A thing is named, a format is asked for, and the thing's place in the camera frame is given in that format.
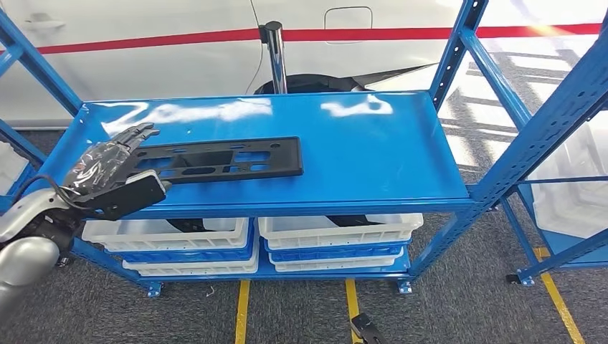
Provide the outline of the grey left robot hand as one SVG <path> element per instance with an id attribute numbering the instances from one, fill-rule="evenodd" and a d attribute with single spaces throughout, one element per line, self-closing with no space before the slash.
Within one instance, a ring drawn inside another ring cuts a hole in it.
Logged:
<path id="1" fill-rule="evenodd" d="M 86 195 L 112 185 L 119 171 L 139 145 L 159 130 L 153 123 L 130 126 L 110 140 L 89 147 L 71 167 L 62 185 L 70 192 Z"/>

